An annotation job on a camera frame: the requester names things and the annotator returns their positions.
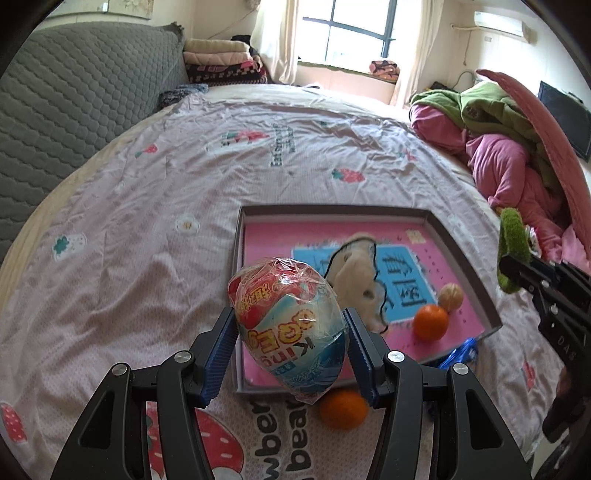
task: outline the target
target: green blanket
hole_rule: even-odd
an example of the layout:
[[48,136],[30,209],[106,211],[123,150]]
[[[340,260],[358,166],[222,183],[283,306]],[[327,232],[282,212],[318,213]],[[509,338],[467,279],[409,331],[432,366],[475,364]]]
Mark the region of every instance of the green blanket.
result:
[[476,135],[503,134],[523,145],[544,185],[562,194],[540,136],[514,100],[496,83],[480,82],[462,93],[431,90],[416,94],[411,104],[429,105],[445,113],[459,128]]

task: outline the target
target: white wall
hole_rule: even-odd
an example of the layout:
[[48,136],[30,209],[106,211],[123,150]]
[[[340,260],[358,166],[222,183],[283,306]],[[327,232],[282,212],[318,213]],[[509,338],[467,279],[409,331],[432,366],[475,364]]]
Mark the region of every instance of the white wall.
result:
[[[457,23],[465,26],[474,25],[476,9],[523,20],[533,30],[532,43],[527,44],[489,31],[473,31],[466,56],[467,66],[464,66],[464,52],[469,33],[460,32],[455,59],[449,71],[450,82],[455,82],[463,70],[486,68],[515,77],[536,94],[540,80],[543,80],[558,89],[574,93],[591,108],[591,89],[583,75],[560,40],[533,12],[528,14],[507,9],[462,5]],[[469,76],[465,75],[459,87],[469,87],[468,79]]]
[[419,92],[430,87],[435,81],[442,82],[450,87],[453,85],[449,83],[449,74],[450,66],[457,56],[456,49],[459,33],[457,30],[453,30],[450,25],[457,21],[461,7],[464,7],[464,5],[460,5],[456,0],[445,0],[443,3],[437,37],[418,82]]
[[233,35],[250,35],[256,11],[245,0],[194,0],[193,38],[228,40]]
[[65,23],[96,21],[132,22],[147,25],[168,25],[169,23],[177,22],[185,28],[186,37],[190,37],[193,33],[193,21],[195,17],[196,2],[198,1],[199,0],[154,0],[154,10],[150,20],[140,17],[130,17],[127,15],[86,13],[50,17],[44,20],[37,28],[54,27],[55,25],[62,25]]
[[302,65],[298,66],[295,79],[296,85],[317,82],[327,90],[375,98],[383,103],[390,103],[395,87],[392,83],[365,75]]

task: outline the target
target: white plush animal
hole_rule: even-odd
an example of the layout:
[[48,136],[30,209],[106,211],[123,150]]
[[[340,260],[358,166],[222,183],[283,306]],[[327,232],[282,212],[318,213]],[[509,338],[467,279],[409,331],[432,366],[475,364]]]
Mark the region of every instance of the white plush animal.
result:
[[342,310],[354,308],[370,332],[382,333],[387,328],[381,315],[385,291],[375,280],[375,248],[370,234],[354,234],[333,254],[326,280]]

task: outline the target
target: bed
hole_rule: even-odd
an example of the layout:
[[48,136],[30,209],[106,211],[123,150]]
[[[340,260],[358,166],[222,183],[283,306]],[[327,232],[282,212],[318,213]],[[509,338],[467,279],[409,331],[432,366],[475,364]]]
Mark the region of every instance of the bed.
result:
[[[475,371],[532,457],[561,362],[537,332],[528,296],[497,286],[499,222],[470,173],[393,114],[377,101],[315,89],[216,87],[143,120],[53,190],[0,270],[0,406],[10,420],[0,434],[26,473],[50,477],[114,363],[159,364],[212,326],[227,304],[239,207],[257,203],[430,209],[502,318],[481,342]],[[335,169],[360,175],[341,181]],[[334,432],[314,407],[237,396],[229,377],[197,415],[216,478],[366,476],[380,411],[357,430]],[[211,443],[213,431],[221,443]],[[431,433],[426,413],[420,479]],[[151,452],[152,476],[162,478],[157,446]]]

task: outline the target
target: gray quilted pillow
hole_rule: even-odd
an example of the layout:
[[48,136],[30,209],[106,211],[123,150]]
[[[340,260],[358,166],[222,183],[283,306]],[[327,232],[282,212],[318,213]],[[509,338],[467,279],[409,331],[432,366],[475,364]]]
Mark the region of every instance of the gray quilted pillow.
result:
[[182,28],[90,22],[31,34],[0,78],[0,262],[70,173],[187,83]]

